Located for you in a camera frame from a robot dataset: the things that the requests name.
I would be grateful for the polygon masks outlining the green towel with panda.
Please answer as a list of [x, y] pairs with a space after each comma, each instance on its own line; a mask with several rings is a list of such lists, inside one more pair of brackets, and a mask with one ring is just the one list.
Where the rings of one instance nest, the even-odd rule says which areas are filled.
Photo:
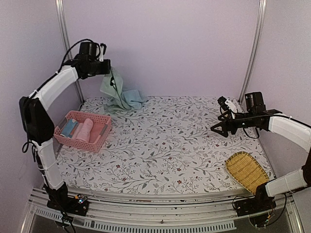
[[100, 92], [108, 96], [106, 107], [111, 110], [131, 110], [131, 107], [122, 97], [123, 79], [115, 68], [104, 75]]

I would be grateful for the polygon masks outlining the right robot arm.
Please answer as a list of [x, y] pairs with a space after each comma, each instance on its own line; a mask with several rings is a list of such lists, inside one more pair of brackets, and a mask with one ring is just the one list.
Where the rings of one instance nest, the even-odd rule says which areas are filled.
[[292, 116], [276, 109], [268, 110], [264, 104], [261, 92], [245, 95], [246, 113], [239, 112], [236, 105], [225, 97], [218, 99], [220, 116], [218, 124], [210, 129], [227, 138], [235, 135], [238, 129], [245, 131], [253, 128], [256, 132], [263, 130], [276, 139], [263, 139], [263, 145], [270, 155], [276, 155], [283, 161], [272, 159], [275, 168], [294, 162], [288, 171], [279, 171], [280, 177], [270, 180], [267, 172], [259, 162], [247, 152], [234, 153], [225, 163], [227, 172], [242, 187], [254, 195], [251, 207], [261, 212], [275, 196], [295, 193], [311, 185], [311, 127]]

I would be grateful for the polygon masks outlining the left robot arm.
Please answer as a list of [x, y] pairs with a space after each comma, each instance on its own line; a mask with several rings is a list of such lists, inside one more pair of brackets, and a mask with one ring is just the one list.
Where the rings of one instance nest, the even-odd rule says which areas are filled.
[[19, 109], [26, 142], [22, 152], [32, 150], [48, 189], [59, 191], [66, 186], [56, 165], [53, 148], [54, 123], [47, 111], [71, 84], [96, 75], [109, 74], [111, 62], [105, 59], [106, 44], [90, 39], [76, 42], [80, 46], [73, 59], [63, 58], [60, 68], [30, 95], [21, 97]]

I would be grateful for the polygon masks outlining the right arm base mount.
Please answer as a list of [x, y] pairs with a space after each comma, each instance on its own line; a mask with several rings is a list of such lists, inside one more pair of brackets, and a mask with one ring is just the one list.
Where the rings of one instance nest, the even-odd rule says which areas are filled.
[[237, 216], [246, 216], [268, 211], [276, 208], [274, 199], [257, 200], [255, 197], [245, 197], [238, 195], [232, 201], [232, 207], [236, 211]]

